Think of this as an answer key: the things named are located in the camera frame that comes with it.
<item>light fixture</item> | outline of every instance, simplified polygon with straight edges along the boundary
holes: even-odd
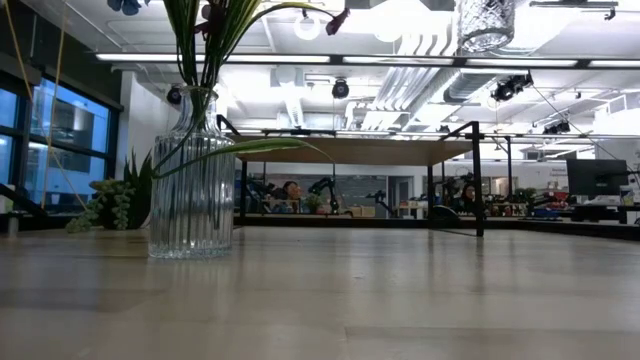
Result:
[[[593,60],[590,68],[636,68],[640,66],[640,60]]]
[[[240,134],[262,134],[262,130],[259,129],[236,129]],[[230,129],[223,129],[223,133],[225,134],[233,134],[233,131]]]
[[[345,131],[345,130],[341,130],[341,131],[337,131],[336,134],[338,135],[372,135],[372,136],[387,136],[387,135],[391,135],[390,131]]]
[[[311,25],[310,29],[303,30],[302,21],[307,19],[311,20],[313,24]],[[293,23],[293,32],[296,34],[297,37],[299,37],[302,40],[307,40],[307,41],[314,40],[315,38],[318,37],[318,35],[320,35],[320,31],[321,31],[321,26],[320,26],[320,19],[318,18],[318,16],[316,16],[314,13],[308,14],[304,10],[303,10],[303,15],[299,16],[296,19],[296,21]]]
[[[506,81],[499,81],[498,86],[491,92],[491,98],[496,102],[509,101],[515,95],[524,91],[524,88],[533,85],[531,74],[515,75],[509,77]]]
[[[263,55],[238,54],[230,55],[228,63],[276,63],[276,64],[314,64],[329,63],[329,56],[322,55]]]
[[[458,39],[464,50],[495,50],[513,39],[515,0],[462,0],[459,6]]]
[[[397,135],[400,136],[419,136],[419,137],[426,137],[426,138],[434,138],[434,139],[439,139],[442,134],[437,134],[434,132],[399,132],[397,133]]]
[[[466,65],[478,67],[520,67],[520,68],[570,68],[576,66],[578,60],[567,59],[468,59]]]
[[[415,56],[345,56],[345,64],[385,64],[393,66],[447,66],[453,64],[452,58],[415,57]]]
[[[145,54],[145,53],[98,53],[100,61],[114,63],[175,63],[175,54]],[[204,62],[204,54],[196,55],[196,62]],[[324,55],[271,55],[271,54],[237,54],[229,56],[231,64],[328,64],[329,56]]]
[[[481,74],[481,75],[527,75],[529,70],[526,69],[500,69],[500,68],[462,68],[460,72],[463,74]]]

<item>window frame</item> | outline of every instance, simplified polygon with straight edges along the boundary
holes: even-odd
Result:
[[[0,74],[0,76],[10,76],[7,74]],[[55,81],[55,79],[43,74],[42,80]],[[117,158],[117,147],[118,147],[118,122],[119,122],[119,114],[120,109],[116,109],[113,106],[105,104],[104,102],[90,96],[82,91],[79,91],[73,86],[69,86],[68,84],[60,81],[60,87],[64,87],[65,89],[74,92],[75,94],[82,96],[96,104],[105,107],[108,110],[107,117],[107,131],[105,136],[106,139],[106,151],[100,152],[93,149],[87,149],[78,145],[70,144],[67,142],[61,142],[55,139],[51,139],[51,146],[56,149],[69,151],[72,153],[82,154],[94,158],[99,158],[104,160],[104,175],[103,178],[114,178],[116,172],[116,158]],[[26,172],[27,172],[27,160],[29,154],[29,143],[39,143],[42,145],[47,145],[46,138],[42,135],[31,134],[31,111],[32,104],[31,101],[21,96],[17,95],[17,106],[16,106],[16,114],[14,120],[14,127],[7,127],[0,125],[0,135],[8,136],[12,138],[12,149],[10,149],[11,159],[9,166],[9,183],[15,184],[19,188],[24,188],[26,181]],[[61,209],[56,205],[46,204],[47,209],[57,210]],[[69,208],[66,206],[64,208],[65,211],[68,211]]]

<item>flower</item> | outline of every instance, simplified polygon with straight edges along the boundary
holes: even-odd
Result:
[[[329,21],[326,27],[327,35],[329,36],[335,35],[338,32],[338,30],[340,30],[340,27],[342,26],[344,21],[347,19],[347,17],[349,17],[350,13],[351,11],[349,10],[349,8],[345,8],[340,13],[340,15],[334,17],[333,20]]]
[[[209,5],[203,6],[202,12],[200,13],[207,21],[196,25],[194,28],[194,32],[196,34],[202,33],[202,36],[206,36],[209,33],[215,34],[224,21],[224,8],[215,3],[214,0],[208,1]]]
[[[145,5],[149,6],[151,0],[144,0]],[[127,16],[132,16],[138,13],[138,9],[142,7],[138,0],[107,0],[107,5],[113,11],[120,11]]]

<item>duct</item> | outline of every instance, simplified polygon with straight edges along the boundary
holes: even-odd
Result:
[[[422,42],[424,40],[423,39],[424,36],[421,35],[409,35],[407,37],[407,50],[406,50],[406,55],[424,55],[424,54],[420,54],[417,51],[421,50],[423,48],[423,46],[421,46]],[[410,76],[413,74],[413,70],[414,69],[409,69],[409,68],[400,68],[399,71],[397,72],[397,77],[396,77],[396,81],[393,84],[393,87],[390,89],[390,91],[385,94],[382,98],[379,99],[379,104],[380,107],[385,109],[385,110],[393,110],[393,99],[396,97],[396,95],[398,94],[398,92],[400,91],[400,89],[402,89],[404,87],[405,82],[408,81],[408,79],[410,79]]]
[[[400,48],[398,49],[398,54],[399,55],[406,55],[406,52],[408,50],[408,45],[409,45],[409,36],[408,35],[403,35],[402,36],[402,43],[400,44]],[[387,71],[387,76],[385,77],[384,82],[382,83],[382,86],[380,87],[380,91],[378,91],[378,95],[376,96],[375,100],[373,101],[373,106],[375,108],[379,109],[379,108],[383,107],[383,105],[381,104],[381,100],[385,99],[387,97],[387,94],[393,88],[393,84],[395,84],[397,82],[397,77],[400,75],[401,70],[403,70],[403,68],[393,67],[393,68],[389,69],[389,71]]]
[[[456,42],[454,41],[455,31],[452,23],[447,26],[447,35],[445,37],[436,37],[432,47],[429,49],[429,54],[450,55],[456,49]],[[434,76],[438,73],[437,68],[421,68],[416,77],[416,83],[408,92],[404,98],[400,99],[402,104],[400,109],[406,110],[416,100],[420,93],[423,92],[426,86],[432,81]]]
[[[289,114],[289,121],[291,122],[291,126],[303,126],[304,117],[302,113],[302,104],[300,103],[300,98],[289,95],[285,98],[284,103],[287,106],[287,114]]]
[[[464,74],[456,78],[456,80],[442,94],[446,103],[461,104],[478,90],[483,88],[487,83],[493,80],[494,74]]]

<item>glass vase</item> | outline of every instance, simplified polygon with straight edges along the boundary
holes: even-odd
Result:
[[[477,53],[499,49],[515,34],[515,0],[462,0],[458,39],[462,49]]]
[[[183,89],[178,123],[168,134],[156,138],[154,167],[179,146],[193,124],[197,125],[184,145],[161,165],[159,174],[233,144],[217,126],[217,95],[213,93],[209,101],[207,95],[207,89]],[[227,254],[233,232],[234,175],[235,157],[227,154],[154,180],[149,255],[192,259]]]

